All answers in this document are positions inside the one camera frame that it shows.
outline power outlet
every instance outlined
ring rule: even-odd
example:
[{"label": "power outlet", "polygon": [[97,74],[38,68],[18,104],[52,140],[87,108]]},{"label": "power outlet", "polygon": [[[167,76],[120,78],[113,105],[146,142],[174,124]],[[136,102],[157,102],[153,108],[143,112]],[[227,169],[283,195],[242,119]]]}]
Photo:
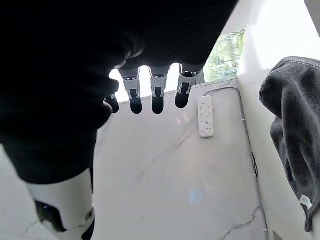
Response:
[{"label": "power outlet", "polygon": [[211,96],[198,97],[198,119],[200,137],[213,137],[215,131]]}]

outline cable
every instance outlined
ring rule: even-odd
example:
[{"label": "cable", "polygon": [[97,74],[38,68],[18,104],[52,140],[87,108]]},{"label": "cable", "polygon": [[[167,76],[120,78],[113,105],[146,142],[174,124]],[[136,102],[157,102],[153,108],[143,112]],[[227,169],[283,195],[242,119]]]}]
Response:
[{"label": "cable", "polygon": [[246,139],[248,142],[248,150],[249,153],[251,155],[251,164],[252,164],[252,169],[254,171],[254,176],[255,176],[255,186],[257,189],[257,194],[258,194],[258,202],[260,204],[260,208],[261,208],[261,212],[262,212],[262,216],[263,216],[263,223],[264,223],[264,231],[265,231],[265,237],[267,240],[270,240],[269,238],[269,234],[268,234],[268,223],[267,223],[267,218],[266,218],[266,214],[265,214],[265,208],[263,205],[263,201],[262,201],[262,196],[261,196],[261,190],[260,190],[260,185],[259,185],[259,180],[258,180],[258,165],[256,162],[256,157],[254,155],[254,152],[252,150],[252,145],[251,145],[251,141],[250,141],[250,137],[249,137],[249,132],[248,132],[248,126],[247,126],[247,122],[246,122],[246,117],[245,117],[245,111],[244,111],[244,107],[243,107],[243,102],[242,102],[242,98],[241,98],[241,93],[239,88],[237,88],[236,86],[226,86],[226,87],[221,87],[221,88],[217,88],[214,90],[210,90],[207,91],[204,96],[207,96],[207,94],[212,93],[212,92],[217,92],[220,90],[228,90],[228,89],[233,89],[236,91],[237,95],[238,95],[238,99],[239,99],[239,106],[240,106],[240,112],[241,112],[241,121],[243,122],[243,127],[244,127],[244,131],[245,131],[245,135],[246,135]]}]

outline marble vein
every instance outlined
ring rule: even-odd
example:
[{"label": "marble vein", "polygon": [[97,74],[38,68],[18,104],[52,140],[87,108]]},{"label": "marble vein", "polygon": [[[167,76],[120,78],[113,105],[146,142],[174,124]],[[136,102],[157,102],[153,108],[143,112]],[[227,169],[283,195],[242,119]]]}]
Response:
[{"label": "marble vein", "polygon": [[158,154],[156,157],[154,157],[151,162],[145,166],[143,169],[140,170],[140,160],[142,159],[142,157],[138,157],[136,160],[136,164],[137,164],[137,170],[138,170],[138,174],[137,174],[137,178],[135,180],[135,185],[132,188],[132,190],[135,190],[137,188],[137,186],[140,184],[140,182],[143,180],[146,171],[148,171],[148,169],[150,169],[154,164],[156,164],[162,157],[167,155],[167,160],[169,161],[169,159],[171,158],[172,154],[178,149],[180,148],[184,142],[186,142],[187,139],[189,139],[193,133],[195,132],[195,130],[193,129],[192,131],[190,131],[187,135],[185,134],[187,132],[187,130],[189,129],[189,127],[192,125],[192,123],[194,123],[195,118],[198,114],[194,115],[193,118],[191,118],[190,122],[184,127],[182,133],[180,134],[177,143],[174,143],[173,145],[171,145],[169,148],[167,148],[165,151],[161,152],[160,154]]},{"label": "marble vein", "polygon": [[260,210],[261,209],[261,207],[260,206],[258,206],[255,210],[254,210],[254,212],[253,212],[253,214],[252,214],[252,218],[251,218],[251,220],[250,221],[248,221],[248,222],[246,222],[246,223],[244,223],[244,224],[235,224],[234,226],[233,226],[233,228],[231,228],[222,238],[220,238],[219,240],[225,240],[231,233],[232,233],[232,231],[234,231],[234,230],[239,230],[239,229],[243,229],[243,228],[245,228],[245,227],[247,227],[247,226],[250,226],[251,224],[252,224],[252,222],[255,220],[255,218],[256,218],[256,213],[257,213],[257,211],[258,210]]}]

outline white wall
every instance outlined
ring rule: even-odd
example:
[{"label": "white wall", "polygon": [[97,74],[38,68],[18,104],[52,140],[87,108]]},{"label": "white wall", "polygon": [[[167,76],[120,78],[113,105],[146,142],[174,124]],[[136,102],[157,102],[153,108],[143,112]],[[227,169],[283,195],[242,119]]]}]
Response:
[{"label": "white wall", "polygon": [[252,1],[238,79],[268,227],[283,240],[320,240],[320,213],[314,218],[314,232],[306,233],[304,211],[270,137],[274,116],[258,98],[270,69],[288,56],[320,59],[320,39],[304,1]]}]

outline green foliage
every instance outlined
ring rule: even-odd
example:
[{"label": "green foliage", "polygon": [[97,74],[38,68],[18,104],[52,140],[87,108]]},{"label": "green foliage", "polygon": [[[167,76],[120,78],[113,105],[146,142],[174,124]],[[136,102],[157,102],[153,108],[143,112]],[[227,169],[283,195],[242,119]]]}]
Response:
[{"label": "green foliage", "polygon": [[245,38],[245,29],[218,38],[203,68],[206,82],[237,75]]}]

